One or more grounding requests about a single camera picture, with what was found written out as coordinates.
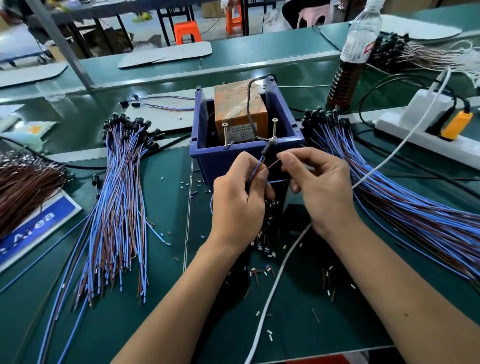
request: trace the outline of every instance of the dark brown liquid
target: dark brown liquid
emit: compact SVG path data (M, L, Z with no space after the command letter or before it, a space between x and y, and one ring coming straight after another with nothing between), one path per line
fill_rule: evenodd
M364 68L364 63L341 61L338 71L333 78L327 104L333 108L338 105L341 109L349 106Z

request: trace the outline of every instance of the forearm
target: forearm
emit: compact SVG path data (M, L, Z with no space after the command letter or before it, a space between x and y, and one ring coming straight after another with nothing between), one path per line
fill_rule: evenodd
M407 363L477 363L480 327L360 221L330 245Z
M209 240L113 363L189 363L237 252Z

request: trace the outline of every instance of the red logo on label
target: red logo on label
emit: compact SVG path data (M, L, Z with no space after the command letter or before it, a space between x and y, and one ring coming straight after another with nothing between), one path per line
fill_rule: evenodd
M370 53L373 49L373 46L375 45L375 41L373 41L372 43L368 44L366 47L365 47L365 51L363 54L367 54L367 53Z

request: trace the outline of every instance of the bottle of dark liquid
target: bottle of dark liquid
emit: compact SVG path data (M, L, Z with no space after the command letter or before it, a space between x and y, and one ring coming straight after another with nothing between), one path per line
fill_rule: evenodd
M327 104L350 105L365 63L382 28L380 10L385 0L367 0L365 9L353 21L340 54L340 66L332 82Z

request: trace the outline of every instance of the blue plastic crate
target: blue plastic crate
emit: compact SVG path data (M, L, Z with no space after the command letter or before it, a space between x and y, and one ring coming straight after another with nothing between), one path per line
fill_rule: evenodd
M265 79L265 94L262 94L269 119L269 135L272 136L273 118L278 118L277 145L275 153L299 147L305 141L300 131L301 124L295 121L273 77ZM235 158L243 151L260 159L264 141L233 144L228 148L220 145L214 118L214 100L205 98L201 87L195 93L195 112L193 116L190 156L195 158L205 182L213 188L217 177L230 169Z

